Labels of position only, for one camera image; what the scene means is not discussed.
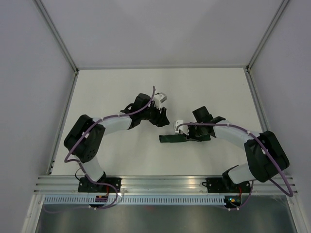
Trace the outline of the aluminium front rail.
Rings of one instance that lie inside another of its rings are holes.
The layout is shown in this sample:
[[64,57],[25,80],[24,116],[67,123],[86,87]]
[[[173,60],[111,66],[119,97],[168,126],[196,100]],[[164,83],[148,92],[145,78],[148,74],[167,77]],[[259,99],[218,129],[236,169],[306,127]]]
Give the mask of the aluminium front rail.
[[[202,185],[207,176],[119,176],[122,195],[235,195],[236,193],[214,192],[209,193],[207,187]],[[286,176],[294,195],[298,195],[297,186],[292,176]],[[274,176],[273,180],[287,192],[288,189],[280,175]],[[34,194],[75,194],[82,195],[90,192],[78,192],[79,181],[71,175],[43,175],[35,181]],[[254,181],[254,195],[274,196],[285,195],[271,181],[261,183]]]

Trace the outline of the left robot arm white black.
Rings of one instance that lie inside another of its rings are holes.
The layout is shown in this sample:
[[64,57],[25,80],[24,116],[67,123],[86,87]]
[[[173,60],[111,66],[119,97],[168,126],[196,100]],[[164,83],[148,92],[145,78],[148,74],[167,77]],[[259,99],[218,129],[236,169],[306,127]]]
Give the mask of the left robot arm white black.
[[133,103],[119,113],[103,118],[91,118],[81,115],[64,140],[69,151],[64,162],[77,162],[95,192],[102,192],[106,187],[106,174],[99,165],[97,152],[104,136],[123,130],[130,130],[142,121],[148,121],[157,127],[169,125],[167,109],[162,103],[167,100],[164,93],[152,96],[140,93]]

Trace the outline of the left aluminium frame post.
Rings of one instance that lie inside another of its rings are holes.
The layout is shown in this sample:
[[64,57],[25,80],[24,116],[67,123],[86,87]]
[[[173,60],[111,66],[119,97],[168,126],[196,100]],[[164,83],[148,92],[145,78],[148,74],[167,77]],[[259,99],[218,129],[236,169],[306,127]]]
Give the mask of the left aluminium frame post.
[[79,72],[79,68],[77,67],[76,63],[74,62],[64,40],[62,39],[58,29],[56,28],[52,17],[50,16],[44,2],[42,0],[33,0],[36,8],[38,9],[39,13],[43,17],[46,25],[48,26],[53,38],[57,42],[62,54],[64,55],[66,61],[69,63],[71,69],[73,70],[74,74]]

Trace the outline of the dark green cloth napkin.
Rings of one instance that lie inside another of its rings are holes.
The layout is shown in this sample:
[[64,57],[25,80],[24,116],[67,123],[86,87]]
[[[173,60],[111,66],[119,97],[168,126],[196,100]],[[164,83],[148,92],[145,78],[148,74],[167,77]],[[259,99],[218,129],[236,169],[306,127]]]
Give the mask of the dark green cloth napkin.
[[160,135],[159,141],[160,143],[182,143],[182,142],[204,142],[210,141],[211,138],[209,135],[203,137],[190,137],[185,134],[170,134],[170,135]]

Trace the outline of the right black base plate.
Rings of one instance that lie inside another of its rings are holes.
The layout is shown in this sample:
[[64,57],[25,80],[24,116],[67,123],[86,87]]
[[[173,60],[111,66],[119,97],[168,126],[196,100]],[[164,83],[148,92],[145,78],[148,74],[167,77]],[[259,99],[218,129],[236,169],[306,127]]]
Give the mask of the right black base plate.
[[249,181],[239,184],[233,183],[221,177],[209,177],[202,182],[202,186],[207,188],[208,193],[249,193],[251,185]]

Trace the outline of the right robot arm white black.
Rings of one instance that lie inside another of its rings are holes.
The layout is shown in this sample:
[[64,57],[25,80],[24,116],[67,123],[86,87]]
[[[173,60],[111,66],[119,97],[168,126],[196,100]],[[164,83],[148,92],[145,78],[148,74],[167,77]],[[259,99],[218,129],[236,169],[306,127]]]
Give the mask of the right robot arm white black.
[[264,183],[290,165],[276,135],[272,131],[252,132],[234,125],[224,117],[213,117],[205,106],[193,112],[195,123],[187,124],[189,136],[203,141],[219,138],[243,149],[247,162],[236,165],[222,174],[222,187],[232,192],[243,182],[257,180]]

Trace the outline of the aluminium frame post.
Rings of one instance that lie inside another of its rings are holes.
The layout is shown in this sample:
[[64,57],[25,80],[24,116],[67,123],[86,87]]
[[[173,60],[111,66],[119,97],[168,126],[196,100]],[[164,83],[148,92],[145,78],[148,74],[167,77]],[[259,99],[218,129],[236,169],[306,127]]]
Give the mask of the aluminium frame post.
[[244,68],[244,71],[246,73],[250,72],[250,69],[254,66],[256,60],[258,59],[261,51],[263,50],[265,44],[267,43],[267,41],[269,40],[271,34],[273,33],[275,27],[277,26],[278,22],[280,21],[281,17],[283,16],[286,8],[288,7],[288,5],[290,4],[291,0],[282,0],[279,7],[277,8],[272,20],[270,21],[267,29],[265,30],[262,38],[260,39],[260,42],[258,44],[258,46],[256,47],[250,61],[248,62],[248,64],[246,65],[246,67]]
[[66,61],[69,63],[71,69],[73,70],[74,74],[79,72],[79,68],[77,67],[76,63],[74,62],[64,40],[62,39],[58,29],[56,28],[52,17],[50,16],[44,2],[42,0],[33,0],[36,8],[38,9],[39,13],[43,17],[46,25],[48,26],[53,38],[57,42],[62,54],[64,55]]

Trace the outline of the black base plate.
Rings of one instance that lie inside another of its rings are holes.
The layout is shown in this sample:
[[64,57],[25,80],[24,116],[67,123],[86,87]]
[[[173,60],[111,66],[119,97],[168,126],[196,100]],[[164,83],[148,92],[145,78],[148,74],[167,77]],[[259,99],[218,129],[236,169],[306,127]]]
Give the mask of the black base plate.
[[202,182],[202,186],[207,188],[208,193],[249,193],[251,185],[249,181],[239,184],[233,183],[221,177],[209,177]]
[[97,183],[106,183],[107,185],[99,185],[92,183],[88,178],[80,178],[78,185],[79,193],[116,193],[121,188],[121,178],[119,177],[105,177],[97,181]]

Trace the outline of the right aluminium frame post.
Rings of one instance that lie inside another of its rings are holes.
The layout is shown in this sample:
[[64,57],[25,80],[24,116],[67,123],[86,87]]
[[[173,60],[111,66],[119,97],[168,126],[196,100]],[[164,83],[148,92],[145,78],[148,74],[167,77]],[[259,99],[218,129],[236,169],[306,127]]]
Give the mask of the right aluminium frame post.
[[277,26],[278,22],[280,21],[281,17],[283,16],[286,8],[288,7],[288,5],[290,4],[291,0],[282,0],[279,7],[277,8],[272,20],[270,21],[267,29],[265,30],[262,38],[260,39],[260,42],[258,44],[258,46],[256,47],[250,61],[248,62],[248,64],[246,65],[246,67],[244,68],[244,71],[246,73],[250,72],[250,69],[254,66],[256,60],[258,59],[261,51],[263,50],[265,44],[267,43],[267,41],[269,40],[271,34],[273,33],[275,27]]

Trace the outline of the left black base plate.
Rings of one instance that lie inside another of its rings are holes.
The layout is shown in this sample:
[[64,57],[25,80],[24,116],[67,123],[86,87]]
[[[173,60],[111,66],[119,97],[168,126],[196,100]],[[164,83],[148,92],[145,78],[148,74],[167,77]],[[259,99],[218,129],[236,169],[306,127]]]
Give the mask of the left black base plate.
[[119,177],[105,177],[97,181],[97,183],[106,183],[107,185],[99,185],[92,183],[88,178],[80,178],[78,185],[79,193],[116,193],[121,188],[121,178]]

